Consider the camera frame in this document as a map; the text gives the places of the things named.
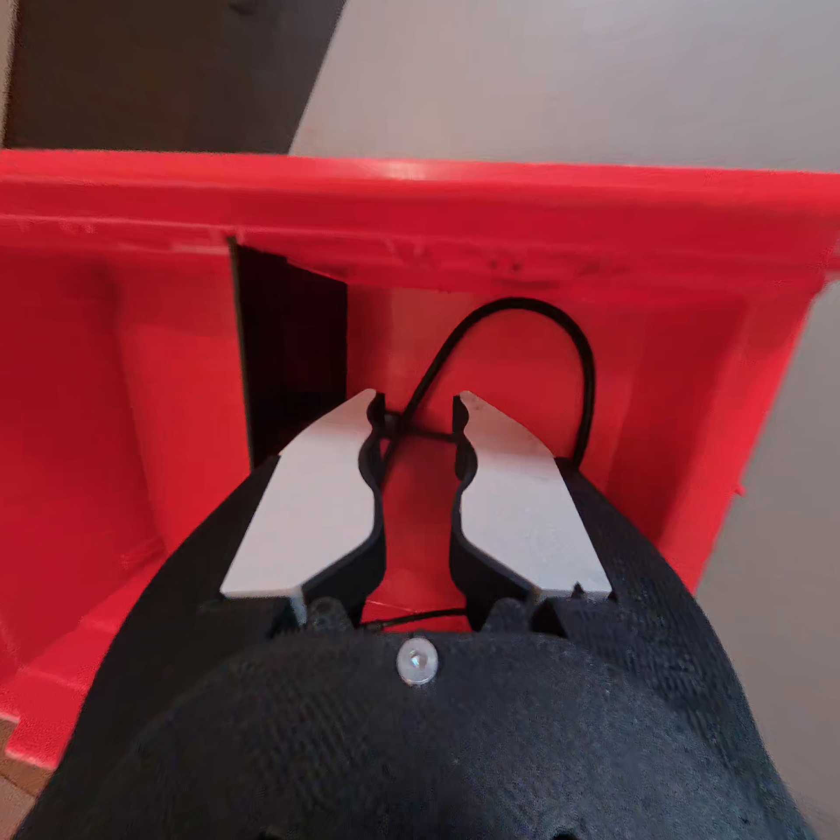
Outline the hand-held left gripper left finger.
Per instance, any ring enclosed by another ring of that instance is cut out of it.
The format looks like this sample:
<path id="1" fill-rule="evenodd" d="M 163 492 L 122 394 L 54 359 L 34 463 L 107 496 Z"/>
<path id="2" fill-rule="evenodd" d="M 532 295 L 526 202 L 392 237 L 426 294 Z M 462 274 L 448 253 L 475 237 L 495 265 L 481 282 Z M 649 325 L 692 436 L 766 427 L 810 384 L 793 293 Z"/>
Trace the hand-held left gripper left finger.
<path id="1" fill-rule="evenodd" d="M 283 598 L 297 623 L 332 598 L 358 621 L 384 579 L 384 395 L 362 390 L 284 447 L 220 586 Z"/>

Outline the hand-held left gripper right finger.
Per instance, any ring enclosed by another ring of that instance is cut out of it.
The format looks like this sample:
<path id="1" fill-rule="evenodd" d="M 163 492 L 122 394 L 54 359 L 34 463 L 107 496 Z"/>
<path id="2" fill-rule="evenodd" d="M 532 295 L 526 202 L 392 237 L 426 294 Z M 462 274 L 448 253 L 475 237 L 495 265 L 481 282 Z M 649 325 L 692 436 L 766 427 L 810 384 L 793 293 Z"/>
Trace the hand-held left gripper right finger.
<path id="1" fill-rule="evenodd" d="M 448 566 L 469 627 L 513 600 L 600 604 L 613 594 L 570 490 L 546 444 L 477 394 L 453 400 L 455 473 Z"/>

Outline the red plastic bin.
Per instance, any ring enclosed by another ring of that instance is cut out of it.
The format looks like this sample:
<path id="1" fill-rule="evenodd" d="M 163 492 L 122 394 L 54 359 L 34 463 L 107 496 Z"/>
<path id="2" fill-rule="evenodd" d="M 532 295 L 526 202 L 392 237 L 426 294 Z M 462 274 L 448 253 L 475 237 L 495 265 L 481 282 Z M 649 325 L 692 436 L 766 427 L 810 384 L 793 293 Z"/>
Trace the red plastic bin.
<path id="1" fill-rule="evenodd" d="M 582 471 L 694 591 L 807 312 L 838 175 L 4 150 L 2 755 L 52 771 L 120 625 L 247 477 L 228 238 L 344 282 L 401 413 L 465 316 L 567 312 Z"/>

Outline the black bin divider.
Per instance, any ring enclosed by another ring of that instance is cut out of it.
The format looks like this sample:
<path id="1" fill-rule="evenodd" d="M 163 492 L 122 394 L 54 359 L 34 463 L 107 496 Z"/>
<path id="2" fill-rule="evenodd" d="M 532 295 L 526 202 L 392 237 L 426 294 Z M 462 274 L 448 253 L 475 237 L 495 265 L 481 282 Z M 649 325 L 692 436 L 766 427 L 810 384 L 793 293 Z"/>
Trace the black bin divider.
<path id="1" fill-rule="evenodd" d="M 227 239 L 251 469 L 347 398 L 344 282 Z"/>

